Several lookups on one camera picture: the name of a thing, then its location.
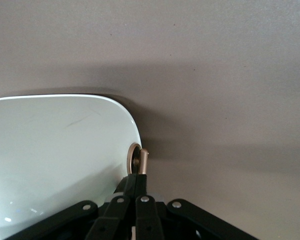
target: gray background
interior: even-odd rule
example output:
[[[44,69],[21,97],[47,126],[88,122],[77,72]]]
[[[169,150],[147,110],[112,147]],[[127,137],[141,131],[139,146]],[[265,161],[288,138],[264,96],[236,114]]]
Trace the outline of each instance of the gray background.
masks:
[[[0,97],[121,102],[150,192],[300,239],[300,0],[0,0]]]

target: scratch mark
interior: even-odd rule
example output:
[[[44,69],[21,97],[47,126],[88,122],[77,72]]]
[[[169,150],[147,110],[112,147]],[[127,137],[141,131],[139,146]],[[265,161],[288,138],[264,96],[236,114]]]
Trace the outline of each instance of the scratch mark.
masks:
[[[94,112],[95,114],[98,114],[99,116],[101,116],[101,114],[100,114],[99,112],[97,112],[97,111],[95,111],[95,110],[92,110],[90,107],[89,107],[89,109],[90,109],[92,112]]]
[[[85,119],[86,119],[87,117],[89,117],[89,116],[90,116],[90,115],[85,116],[85,117],[81,118],[81,119],[78,120],[78,121],[73,121],[72,123],[70,123],[70,124],[68,124],[67,126],[65,126],[65,129],[68,128],[68,127],[70,127],[70,126],[72,126],[72,125],[75,125],[75,124],[80,123],[81,121],[85,120]]]

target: rounded white object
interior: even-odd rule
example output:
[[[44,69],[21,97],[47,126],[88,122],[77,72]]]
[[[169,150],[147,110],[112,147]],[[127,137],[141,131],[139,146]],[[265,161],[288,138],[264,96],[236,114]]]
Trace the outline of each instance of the rounded white object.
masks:
[[[0,98],[0,239],[71,205],[101,206],[141,144],[118,102],[84,94]]]

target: metal ring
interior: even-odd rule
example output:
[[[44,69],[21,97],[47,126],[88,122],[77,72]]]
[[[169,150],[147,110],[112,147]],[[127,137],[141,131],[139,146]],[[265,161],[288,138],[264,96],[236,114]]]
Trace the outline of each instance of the metal ring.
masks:
[[[139,152],[141,150],[141,146],[138,143],[133,143],[129,147],[128,155],[126,158],[126,171],[128,174],[133,173],[133,165],[135,158],[139,156]]]

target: metal rivet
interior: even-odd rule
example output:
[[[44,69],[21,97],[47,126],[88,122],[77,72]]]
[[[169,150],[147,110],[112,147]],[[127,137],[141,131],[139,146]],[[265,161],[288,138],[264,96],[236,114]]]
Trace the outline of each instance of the metal rivet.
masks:
[[[125,200],[121,197],[116,200],[117,203],[123,203]]]
[[[91,205],[90,204],[87,204],[87,205],[84,205],[82,207],[83,210],[89,210],[91,208]]]
[[[143,203],[146,203],[146,202],[149,202],[149,198],[147,197],[147,196],[143,196],[143,197],[141,197],[141,202],[143,202]]]
[[[174,202],[172,203],[172,207],[174,207],[174,208],[176,208],[176,209],[179,209],[179,208],[181,208],[181,203],[178,202],[178,201],[174,201]]]

